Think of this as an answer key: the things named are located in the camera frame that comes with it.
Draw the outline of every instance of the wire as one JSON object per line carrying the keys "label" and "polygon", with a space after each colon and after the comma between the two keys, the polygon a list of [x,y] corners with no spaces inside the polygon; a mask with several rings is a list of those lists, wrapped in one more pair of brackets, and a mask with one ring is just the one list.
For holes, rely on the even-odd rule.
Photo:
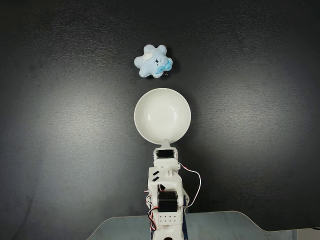
{"label": "wire", "polygon": [[199,193],[199,191],[200,191],[200,188],[201,188],[201,176],[200,176],[200,174],[199,174],[197,171],[192,171],[192,170],[190,170],[190,169],[187,168],[185,165],[183,165],[181,162],[179,162],[179,164],[180,164],[185,170],[187,170],[187,171],[189,171],[189,172],[192,172],[192,173],[198,174],[199,180],[200,180],[199,189],[198,189],[198,191],[196,192],[195,197],[194,197],[192,203],[191,203],[189,206],[183,206],[183,208],[189,208],[189,207],[192,206],[192,204],[194,204],[194,202],[195,202],[195,200],[196,200],[196,198],[197,198],[197,196],[198,196],[198,193]]}
{"label": "wire", "polygon": [[156,222],[153,220],[153,216],[154,216],[153,210],[158,209],[158,208],[159,208],[158,206],[155,206],[148,211],[148,218],[150,219],[150,227],[153,231],[157,230]]}
{"label": "wire", "polygon": [[153,207],[153,205],[151,203],[151,195],[146,196],[145,202]]}

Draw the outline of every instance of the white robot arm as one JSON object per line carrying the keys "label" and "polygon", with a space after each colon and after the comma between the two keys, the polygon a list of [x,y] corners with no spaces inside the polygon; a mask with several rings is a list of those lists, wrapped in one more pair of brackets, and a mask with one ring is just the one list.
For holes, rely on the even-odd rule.
{"label": "white robot arm", "polygon": [[186,208],[194,200],[188,205],[190,198],[183,189],[178,170],[182,166],[190,172],[197,172],[178,162],[178,151],[170,147],[167,139],[154,150],[153,157],[154,167],[149,168],[148,190],[145,191],[148,193],[146,205],[149,208],[151,240],[187,240]]}

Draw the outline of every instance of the black backdrop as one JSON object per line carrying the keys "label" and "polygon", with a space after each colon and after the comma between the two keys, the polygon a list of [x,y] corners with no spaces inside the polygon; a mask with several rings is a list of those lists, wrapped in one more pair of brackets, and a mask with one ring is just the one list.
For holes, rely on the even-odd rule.
{"label": "black backdrop", "polygon": [[[108,218],[146,214],[156,145],[133,113],[155,88],[191,108],[173,144],[202,176],[190,212],[240,211],[268,231],[319,227],[315,3],[1,3],[0,239],[86,239]],[[146,44],[167,46],[169,77],[139,77]],[[194,196],[197,175],[181,175]]]}

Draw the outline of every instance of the stuffed animal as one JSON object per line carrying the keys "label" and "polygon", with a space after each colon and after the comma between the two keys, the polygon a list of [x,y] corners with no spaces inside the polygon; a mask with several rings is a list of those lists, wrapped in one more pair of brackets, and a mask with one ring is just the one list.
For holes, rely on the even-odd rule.
{"label": "stuffed animal", "polygon": [[174,62],[166,56],[166,46],[160,45],[155,48],[149,44],[144,47],[143,53],[143,56],[138,56],[134,60],[134,65],[140,69],[139,75],[141,77],[152,75],[154,78],[160,78],[164,71],[171,70]]}

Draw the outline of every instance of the plush toy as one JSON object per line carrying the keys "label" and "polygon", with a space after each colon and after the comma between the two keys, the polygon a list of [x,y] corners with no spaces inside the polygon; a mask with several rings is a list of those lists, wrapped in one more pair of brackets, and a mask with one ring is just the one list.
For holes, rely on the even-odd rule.
{"label": "plush toy", "polygon": [[140,69],[139,75],[141,77],[152,75],[154,78],[160,78],[164,71],[171,70],[174,62],[166,56],[166,46],[160,45],[155,48],[149,44],[144,47],[143,53],[143,56],[138,56],[134,60],[134,65]]}

